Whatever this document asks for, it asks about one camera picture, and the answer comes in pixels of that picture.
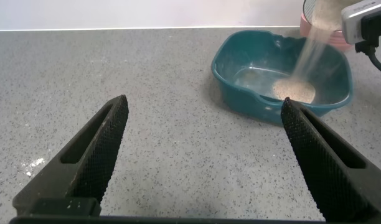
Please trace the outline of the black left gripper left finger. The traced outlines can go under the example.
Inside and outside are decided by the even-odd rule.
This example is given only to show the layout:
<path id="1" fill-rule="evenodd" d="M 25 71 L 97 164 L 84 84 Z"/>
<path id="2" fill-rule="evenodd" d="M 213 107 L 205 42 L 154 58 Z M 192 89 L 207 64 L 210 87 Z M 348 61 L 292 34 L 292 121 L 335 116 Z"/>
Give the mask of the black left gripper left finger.
<path id="1" fill-rule="evenodd" d="M 98 203 L 113 174 L 129 108 L 125 95 L 105 103 L 14 197 L 17 215 L 42 198 L 93 198 Z"/>

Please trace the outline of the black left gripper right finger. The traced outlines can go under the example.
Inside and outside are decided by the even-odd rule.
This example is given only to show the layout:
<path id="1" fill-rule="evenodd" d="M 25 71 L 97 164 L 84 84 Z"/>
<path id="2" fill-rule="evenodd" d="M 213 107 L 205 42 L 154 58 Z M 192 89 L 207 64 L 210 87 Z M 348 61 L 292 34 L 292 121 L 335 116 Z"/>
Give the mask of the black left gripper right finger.
<path id="1" fill-rule="evenodd" d="M 286 98 L 281 120 L 325 220 L 381 223 L 381 170 L 301 103 Z"/>

